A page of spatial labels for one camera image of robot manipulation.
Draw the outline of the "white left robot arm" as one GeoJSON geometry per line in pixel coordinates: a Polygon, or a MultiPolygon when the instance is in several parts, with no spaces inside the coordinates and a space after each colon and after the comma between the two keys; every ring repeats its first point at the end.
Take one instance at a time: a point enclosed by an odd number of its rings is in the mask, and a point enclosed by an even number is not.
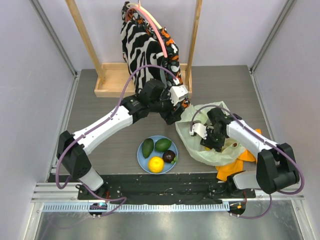
{"type": "Polygon", "coordinates": [[[110,136],[149,113],[159,113],[167,125],[179,121],[184,111],[183,101],[187,97],[188,90],[183,84],[165,86],[160,80],[147,81],[139,93],[121,97],[119,105],[88,127],[74,133],[61,133],[56,154],[58,163],[73,179],[85,184],[93,198],[102,199],[107,188],[94,170],[89,154],[110,136]]]}

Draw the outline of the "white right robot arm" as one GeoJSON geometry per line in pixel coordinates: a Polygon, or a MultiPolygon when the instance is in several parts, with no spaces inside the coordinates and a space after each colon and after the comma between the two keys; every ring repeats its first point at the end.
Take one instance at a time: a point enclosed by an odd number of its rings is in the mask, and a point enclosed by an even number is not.
{"type": "Polygon", "coordinates": [[[280,192],[300,181],[295,166],[292,147],[287,143],[278,144],[253,130],[236,114],[225,114],[222,108],[214,107],[207,112],[209,122],[196,123],[194,133],[201,137],[200,144],[221,152],[228,138],[238,141],[256,159],[256,171],[237,171],[229,176],[226,193],[233,198],[244,189],[258,188],[266,194],[280,192]]]}

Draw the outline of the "green fake avocado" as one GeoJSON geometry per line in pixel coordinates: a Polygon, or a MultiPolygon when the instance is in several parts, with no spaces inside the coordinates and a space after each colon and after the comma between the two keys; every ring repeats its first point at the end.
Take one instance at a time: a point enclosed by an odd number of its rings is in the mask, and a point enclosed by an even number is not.
{"type": "Polygon", "coordinates": [[[151,138],[147,138],[142,143],[142,155],[146,159],[154,150],[154,141],[151,138]]]}

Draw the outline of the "dark purple fake mangosteen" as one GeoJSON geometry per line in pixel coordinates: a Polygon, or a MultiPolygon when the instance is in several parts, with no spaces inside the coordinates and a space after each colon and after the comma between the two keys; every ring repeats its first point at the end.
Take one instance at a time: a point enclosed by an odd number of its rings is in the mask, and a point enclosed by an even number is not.
{"type": "Polygon", "coordinates": [[[174,164],[177,161],[177,155],[172,150],[167,150],[163,153],[162,159],[165,163],[174,164]]]}

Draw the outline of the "green fake fruit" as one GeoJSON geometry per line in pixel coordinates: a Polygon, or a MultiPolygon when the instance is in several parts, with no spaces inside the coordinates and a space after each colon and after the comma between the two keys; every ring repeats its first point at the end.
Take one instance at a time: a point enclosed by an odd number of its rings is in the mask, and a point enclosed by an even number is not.
{"type": "Polygon", "coordinates": [[[168,138],[161,138],[155,143],[154,149],[157,152],[165,152],[171,147],[171,145],[171,140],[169,140],[168,138]]]}

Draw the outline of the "pale green plastic bag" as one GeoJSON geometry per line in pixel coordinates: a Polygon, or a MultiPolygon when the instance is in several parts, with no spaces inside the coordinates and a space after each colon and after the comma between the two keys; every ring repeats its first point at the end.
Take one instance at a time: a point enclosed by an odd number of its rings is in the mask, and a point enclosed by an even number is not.
{"type": "Polygon", "coordinates": [[[239,141],[226,136],[219,119],[228,117],[223,101],[190,105],[175,123],[176,131],[189,155],[196,161],[214,167],[235,162],[245,152],[239,141]]]}

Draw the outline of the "yellow fake orange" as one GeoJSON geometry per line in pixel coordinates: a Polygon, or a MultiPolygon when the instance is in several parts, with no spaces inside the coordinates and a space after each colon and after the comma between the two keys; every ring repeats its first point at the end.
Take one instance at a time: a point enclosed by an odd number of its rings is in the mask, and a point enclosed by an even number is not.
{"type": "Polygon", "coordinates": [[[154,174],[160,173],[164,169],[164,166],[165,162],[159,156],[152,157],[148,162],[148,170],[154,174]]]}

